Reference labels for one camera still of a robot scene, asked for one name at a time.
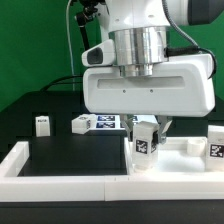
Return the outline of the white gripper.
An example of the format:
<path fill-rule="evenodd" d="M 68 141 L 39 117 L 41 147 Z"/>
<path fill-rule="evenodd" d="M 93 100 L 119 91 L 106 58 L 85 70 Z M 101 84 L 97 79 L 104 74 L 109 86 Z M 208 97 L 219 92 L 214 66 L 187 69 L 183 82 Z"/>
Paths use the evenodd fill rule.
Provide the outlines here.
<path fill-rule="evenodd" d="M 158 142 L 166 142 L 172 118 L 203 117 L 215 106 L 208 54 L 171 57 L 156 64 L 150 76 L 123 77 L 117 67 L 90 68 L 83 77 L 84 101 L 92 113 L 121 114 L 122 126 L 133 141 L 133 116 L 157 115 Z"/>

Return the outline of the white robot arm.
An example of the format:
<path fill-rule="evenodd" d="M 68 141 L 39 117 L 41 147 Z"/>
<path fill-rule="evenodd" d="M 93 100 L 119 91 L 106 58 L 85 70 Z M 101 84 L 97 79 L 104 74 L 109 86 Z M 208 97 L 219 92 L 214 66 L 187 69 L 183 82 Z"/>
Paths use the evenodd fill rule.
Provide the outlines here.
<path fill-rule="evenodd" d="M 155 115 L 152 136 L 162 143 L 174 117 L 203 117 L 214 108 L 215 55 L 180 27 L 213 22 L 224 0 L 79 1 L 78 24 L 97 18 L 102 37 L 82 54 L 89 111 L 120 115 L 130 138 L 129 115 Z"/>

